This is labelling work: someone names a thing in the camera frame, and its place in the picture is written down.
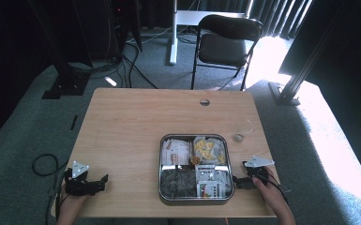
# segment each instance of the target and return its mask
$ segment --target human hand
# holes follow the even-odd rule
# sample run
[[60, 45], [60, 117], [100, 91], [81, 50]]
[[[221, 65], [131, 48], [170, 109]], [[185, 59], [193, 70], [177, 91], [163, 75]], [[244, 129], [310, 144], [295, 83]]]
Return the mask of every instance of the human hand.
[[[276, 181], [273, 178], [273, 172], [267, 167], [264, 168], [269, 174], [268, 179], [275, 184]], [[256, 188], [262, 193], [265, 202], [277, 215], [279, 224], [295, 224], [292, 211], [285, 202], [281, 192], [279, 192], [279, 190], [270, 182], [265, 186], [257, 177], [252, 177], [252, 181]]]
[[88, 197], [88, 195], [69, 195], [66, 193], [66, 185], [61, 186], [60, 216], [57, 219], [57, 225], [73, 224]]

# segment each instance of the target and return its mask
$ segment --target small container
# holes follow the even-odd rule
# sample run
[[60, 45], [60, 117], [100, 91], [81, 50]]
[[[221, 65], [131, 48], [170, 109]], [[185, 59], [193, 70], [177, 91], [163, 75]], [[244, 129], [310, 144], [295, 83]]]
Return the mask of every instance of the small container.
[[164, 136], [158, 192], [168, 205], [214, 205], [230, 200], [233, 176], [224, 138], [217, 134]]

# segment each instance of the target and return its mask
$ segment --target black cable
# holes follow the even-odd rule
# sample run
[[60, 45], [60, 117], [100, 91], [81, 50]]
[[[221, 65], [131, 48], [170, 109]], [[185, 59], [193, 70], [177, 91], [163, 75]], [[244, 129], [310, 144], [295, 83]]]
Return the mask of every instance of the black cable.
[[101, 79], [101, 78], [104, 78], [104, 77], [108, 77], [108, 76], [110, 76], [110, 75], [112, 75], [114, 73], [118, 73], [118, 75], [119, 75], [118, 68], [121, 67], [121, 65], [123, 65], [123, 64], [124, 64], [124, 61], [121, 60], [118, 64], [115, 65], [115, 67], [113, 68], [113, 71], [111, 71], [110, 73], [101, 75], [99, 77], [93, 77], [93, 75], [92, 75], [92, 76], [90, 76], [90, 79]]
[[63, 204], [64, 200], [66, 200], [68, 198], [68, 196], [69, 196], [69, 194], [62, 201], [60, 201], [60, 205]]
[[134, 65], [134, 64], [136, 63], [137, 58], [139, 57], [139, 49], [138, 49], [136, 46], [132, 45], [132, 44], [127, 43], [127, 45], [130, 45], [131, 47], [133, 47], [133, 48], [136, 50], [136, 56], [134, 57], [133, 62], [131, 62], [125, 55], [123, 55], [124, 58], [131, 64], [130, 71], [129, 71], [129, 88], [131, 88], [131, 71], [133, 70], [133, 68], [136, 68], [136, 70], [143, 76], [143, 78], [144, 78], [147, 82], [149, 82], [152, 86], [154, 86], [156, 89], [158, 89], [158, 88], [157, 88], [152, 82], [150, 82], [150, 80], [148, 80], [148, 79], [144, 76], [144, 74]]
[[[37, 165], [37, 162], [41, 159], [41, 158], [45, 158], [45, 157], [51, 157], [54, 159], [54, 167], [55, 167], [55, 170], [52, 171], [52, 172], [47, 172], [47, 173], [41, 173], [41, 172], [38, 172], [37, 171], [37, 168], [36, 168], [36, 165]], [[42, 154], [38, 157], [36, 157], [33, 162], [32, 162], [32, 171], [38, 175], [38, 176], [51, 176], [54, 174], [54, 182], [53, 182], [53, 188], [52, 190], [50, 191], [50, 199], [48, 201], [48, 205], [47, 205], [47, 208], [46, 208], [46, 216], [45, 216], [45, 224], [49, 224], [48, 221], [49, 221], [49, 212], [50, 212], [50, 208], [51, 208], [51, 205], [53, 203], [53, 192], [55, 191], [56, 189], [56, 185], [57, 185], [57, 176], [58, 176], [58, 173], [61, 169], [63, 169], [66, 165], [67, 165], [68, 161], [66, 163], [64, 163], [62, 166], [59, 167], [58, 165], [58, 159], [55, 155], [53, 154]]]
[[186, 39], [183, 37], [178, 37], [177, 39], [186, 44], [196, 44], [197, 43], [197, 41], [195, 41], [195, 40], [189, 40], [189, 39]]
[[113, 68], [118, 67], [119, 63], [121, 61], [119, 59], [113, 60], [106, 65], [100, 66], [100, 67], [92, 67], [92, 68], [80, 68], [80, 67], [74, 67], [70, 66], [74, 71], [77, 72], [86, 72], [86, 73], [95, 73], [95, 72], [105, 72], [110, 71]]
[[285, 193], [283, 193], [283, 190], [279, 187], [279, 184], [277, 182], [277, 180], [274, 178], [274, 180], [277, 182], [276, 184], [274, 182], [272, 182], [270, 179], [265, 178], [264, 176], [256, 173], [255, 176], [257, 176], [258, 178], [263, 179], [264, 181], [267, 181], [268, 183], [270, 183], [272, 186], [274, 186], [277, 190], [279, 190], [280, 194], [282, 195], [283, 199], [285, 200], [285, 202], [288, 204], [288, 198], [285, 196]]
[[125, 67], [125, 64], [124, 64], [124, 61], [122, 60], [122, 63], [121, 63], [122, 67], [124, 68], [124, 76], [122, 76], [122, 74], [119, 72], [119, 69], [117, 70], [118, 71], [118, 76], [119, 78], [121, 79], [121, 87], [124, 86], [124, 78], [126, 78], [127, 76], [127, 67]]
[[277, 179], [273, 175], [271, 175], [270, 173], [268, 173], [268, 175], [271, 176], [271, 178], [273, 178], [273, 180], [275, 180], [277, 185], [279, 186], [279, 182], [277, 181]]

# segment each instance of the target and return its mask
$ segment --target chair seat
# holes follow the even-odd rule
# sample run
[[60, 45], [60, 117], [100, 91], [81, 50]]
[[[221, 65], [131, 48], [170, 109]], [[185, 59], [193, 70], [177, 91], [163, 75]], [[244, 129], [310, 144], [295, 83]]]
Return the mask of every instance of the chair seat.
[[228, 39], [215, 34], [202, 36], [199, 58], [205, 63], [240, 67], [246, 64], [247, 56], [243, 39]]

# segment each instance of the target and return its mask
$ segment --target chair leg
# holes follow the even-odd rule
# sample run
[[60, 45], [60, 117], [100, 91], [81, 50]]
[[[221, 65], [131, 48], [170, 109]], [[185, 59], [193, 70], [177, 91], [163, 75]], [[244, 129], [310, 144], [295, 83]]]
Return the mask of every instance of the chair leg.
[[197, 70], [197, 65], [194, 64], [194, 69], [192, 70], [191, 90], [194, 90], [194, 81], [195, 81], [196, 70]]
[[236, 78], [236, 76], [238, 76], [238, 73], [239, 73], [239, 71], [241, 71], [241, 68], [242, 68], [242, 67], [240, 67], [240, 68], [236, 71], [235, 75], [233, 75], [233, 78]]
[[249, 64], [248, 64], [247, 67], [245, 68], [244, 79], [242, 80], [242, 84], [241, 84], [241, 89], [240, 89], [240, 91], [244, 91], [245, 82], [246, 82], [246, 80], [247, 80], [247, 75], [248, 75], [248, 70], [249, 70]]

